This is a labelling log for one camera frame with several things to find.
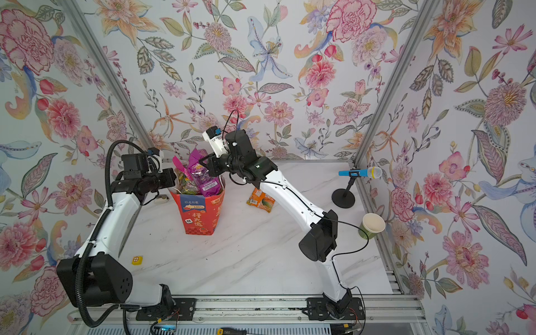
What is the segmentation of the magenta grape snack bag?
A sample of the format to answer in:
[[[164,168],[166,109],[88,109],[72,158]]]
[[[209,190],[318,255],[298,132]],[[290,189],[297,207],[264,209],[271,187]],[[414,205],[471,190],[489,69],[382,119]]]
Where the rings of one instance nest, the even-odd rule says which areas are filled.
[[[222,192],[222,185],[220,180],[211,177],[209,170],[201,164],[201,159],[206,155],[207,152],[204,149],[194,149],[188,158],[187,171],[198,187],[198,195],[209,198],[219,195]]]

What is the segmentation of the large pink candy bag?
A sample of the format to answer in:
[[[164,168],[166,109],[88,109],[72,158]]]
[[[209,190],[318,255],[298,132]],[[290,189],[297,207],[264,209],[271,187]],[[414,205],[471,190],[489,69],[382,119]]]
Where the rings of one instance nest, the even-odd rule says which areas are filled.
[[[177,176],[176,188],[178,190],[178,193],[187,195],[200,195],[201,192],[199,186],[196,184],[194,178],[184,167],[182,162],[176,156],[172,158],[172,162]]]

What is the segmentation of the orange snack pack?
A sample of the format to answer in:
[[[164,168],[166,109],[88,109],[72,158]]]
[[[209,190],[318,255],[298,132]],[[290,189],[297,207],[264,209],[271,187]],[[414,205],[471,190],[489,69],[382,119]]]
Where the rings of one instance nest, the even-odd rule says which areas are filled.
[[[256,207],[258,209],[265,210],[270,213],[275,204],[275,199],[262,192],[260,189],[255,188],[247,200],[247,205]]]

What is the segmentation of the red white paper bag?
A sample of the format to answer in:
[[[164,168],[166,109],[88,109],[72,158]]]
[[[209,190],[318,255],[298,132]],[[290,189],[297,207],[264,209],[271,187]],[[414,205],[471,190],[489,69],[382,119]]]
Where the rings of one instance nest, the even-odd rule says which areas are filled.
[[[168,190],[177,204],[187,235],[214,234],[221,215],[225,189],[220,194],[209,197],[181,194],[175,188]]]

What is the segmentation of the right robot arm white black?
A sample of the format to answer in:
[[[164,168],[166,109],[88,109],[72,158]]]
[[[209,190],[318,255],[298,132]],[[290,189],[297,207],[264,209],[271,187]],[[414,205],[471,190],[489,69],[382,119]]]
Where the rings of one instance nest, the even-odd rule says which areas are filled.
[[[275,199],[276,203],[299,224],[305,236],[299,243],[300,251],[315,262],[322,281],[323,294],[334,303],[346,295],[329,257],[336,249],[338,216],[326,212],[304,197],[268,157],[259,156],[244,130],[224,133],[213,126],[203,134],[212,153],[201,159],[202,166],[212,177],[223,173],[235,174],[247,184]]]

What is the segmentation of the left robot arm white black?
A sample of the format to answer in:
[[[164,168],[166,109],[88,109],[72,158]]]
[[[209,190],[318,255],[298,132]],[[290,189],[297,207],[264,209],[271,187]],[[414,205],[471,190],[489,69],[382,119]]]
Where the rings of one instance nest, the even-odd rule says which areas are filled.
[[[105,209],[92,234],[74,256],[57,265],[57,276],[74,307],[80,302],[86,307],[173,307],[169,287],[135,281],[119,261],[142,207],[148,204],[147,195],[174,186],[176,175],[162,166],[162,158],[155,147],[125,154],[124,171],[116,180],[106,179]]]

